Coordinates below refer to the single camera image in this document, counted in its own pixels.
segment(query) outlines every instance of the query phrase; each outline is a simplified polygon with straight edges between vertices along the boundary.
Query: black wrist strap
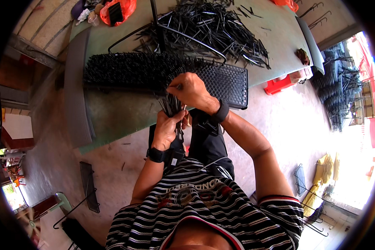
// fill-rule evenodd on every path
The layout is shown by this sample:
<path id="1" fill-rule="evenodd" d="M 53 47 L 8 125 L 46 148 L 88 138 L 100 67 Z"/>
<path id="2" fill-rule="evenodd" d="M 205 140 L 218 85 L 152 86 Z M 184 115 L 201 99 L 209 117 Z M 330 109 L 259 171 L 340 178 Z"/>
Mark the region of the black wrist strap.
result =
<path id="1" fill-rule="evenodd" d="M 216 123 L 221 123 L 225 120 L 226 116 L 229 113 L 229 105 L 227 102 L 220 100 L 220 109 L 218 112 L 211 116 L 211 120 Z"/>
<path id="2" fill-rule="evenodd" d="M 152 160 L 155 163 L 164 162 L 167 155 L 168 155 L 168 151 L 161 151 L 161 150 L 158 150 L 157 148 L 147 149 L 147 156 L 150 158 L 150 160 Z"/>

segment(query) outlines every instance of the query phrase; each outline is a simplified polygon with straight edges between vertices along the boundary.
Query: workbench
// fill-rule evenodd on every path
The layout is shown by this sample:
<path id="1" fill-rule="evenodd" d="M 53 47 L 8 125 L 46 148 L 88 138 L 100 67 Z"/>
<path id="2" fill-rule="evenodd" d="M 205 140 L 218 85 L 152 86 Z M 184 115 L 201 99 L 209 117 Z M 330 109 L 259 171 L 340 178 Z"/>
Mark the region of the workbench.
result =
<path id="1" fill-rule="evenodd" d="M 175 0 L 157 1 L 158 13 L 167 13 L 175 6 Z M 286 6 L 276 6 L 270 0 L 235 0 L 231 10 L 243 5 L 252 7 L 253 12 L 263 18 L 240 16 L 243 24 L 260 39 L 269 52 L 271 70 L 255 65 L 247 65 L 249 87 L 264 83 L 268 80 L 290 74 L 303 69 L 305 66 L 295 56 L 297 49 L 307 51 L 312 65 L 311 55 L 303 32 L 293 13 Z M 109 27 L 100 20 L 100 25 L 90 27 L 87 22 L 72 28 L 71 40 L 81 31 L 90 28 L 85 49 L 85 63 L 91 55 L 107 54 L 108 47 L 132 31 L 150 23 L 153 20 L 150 1 L 137 1 L 135 12 L 121 25 Z M 133 35 L 111 49 L 112 52 L 130 52 L 140 43 L 134 41 Z M 240 60 L 236 66 L 244 67 L 245 61 Z M 110 91 L 103 93 L 95 90 L 84 90 L 86 110 L 91 120 L 95 138 L 92 143 L 79 147 L 82 154 L 117 139 L 142 130 L 156 122 L 157 113 L 161 110 L 154 96 L 137 93 Z"/>

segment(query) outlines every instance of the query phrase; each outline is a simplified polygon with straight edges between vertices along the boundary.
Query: red plastic stool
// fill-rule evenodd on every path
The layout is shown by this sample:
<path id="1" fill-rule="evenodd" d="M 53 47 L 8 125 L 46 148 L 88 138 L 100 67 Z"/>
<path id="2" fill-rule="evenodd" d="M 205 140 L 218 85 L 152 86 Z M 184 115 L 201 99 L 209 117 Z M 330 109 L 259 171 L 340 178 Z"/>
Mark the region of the red plastic stool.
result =
<path id="1" fill-rule="evenodd" d="M 269 96 L 279 93 L 283 89 L 295 84 L 291 82 L 290 75 L 287 75 L 284 79 L 280 81 L 274 82 L 274 80 L 269 80 L 267 83 L 268 83 L 268 86 L 264 88 L 264 91 Z"/>

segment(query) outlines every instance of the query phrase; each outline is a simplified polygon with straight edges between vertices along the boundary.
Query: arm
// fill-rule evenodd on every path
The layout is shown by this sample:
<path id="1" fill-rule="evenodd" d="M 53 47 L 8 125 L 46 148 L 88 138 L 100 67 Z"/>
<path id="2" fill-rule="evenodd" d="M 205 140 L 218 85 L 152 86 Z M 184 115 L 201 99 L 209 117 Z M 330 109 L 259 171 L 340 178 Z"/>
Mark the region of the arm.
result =
<path id="1" fill-rule="evenodd" d="M 184 104 L 209 115 L 216 113 L 220 108 L 220 102 L 208 93 L 204 82 L 194 73 L 180 74 L 172 81 L 167 91 L 177 96 Z M 231 111 L 221 125 L 253 159 L 258 199 L 267 195 L 294 196 L 279 168 L 270 143 L 260 131 Z"/>
<path id="2" fill-rule="evenodd" d="M 183 110 L 174 117 L 169 118 L 164 111 L 160 111 L 157 115 L 157 126 L 155 127 L 151 148 L 154 147 L 160 151 L 168 150 L 176 136 L 176 123 L 182 120 L 182 128 L 186 128 L 187 120 L 184 118 L 186 114 L 187 111 Z M 161 180 L 163 170 L 164 163 L 153 162 L 150 158 L 146 159 L 146 163 L 135 183 L 130 204 L 143 203 L 147 195 Z"/>

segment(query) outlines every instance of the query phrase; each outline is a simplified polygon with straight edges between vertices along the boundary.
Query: striped shirt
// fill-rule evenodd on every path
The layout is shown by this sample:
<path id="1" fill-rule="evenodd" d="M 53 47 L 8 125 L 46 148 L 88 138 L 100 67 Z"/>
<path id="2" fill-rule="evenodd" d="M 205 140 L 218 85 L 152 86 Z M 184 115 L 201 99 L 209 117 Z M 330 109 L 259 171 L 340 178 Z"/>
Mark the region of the striped shirt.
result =
<path id="1" fill-rule="evenodd" d="M 303 230 L 297 199 L 267 196 L 255 206 L 233 180 L 201 168 L 195 159 L 182 159 L 142 204 L 118 211 L 106 249 L 166 249 L 178 223 L 188 218 L 216 229 L 237 250 L 297 249 Z"/>

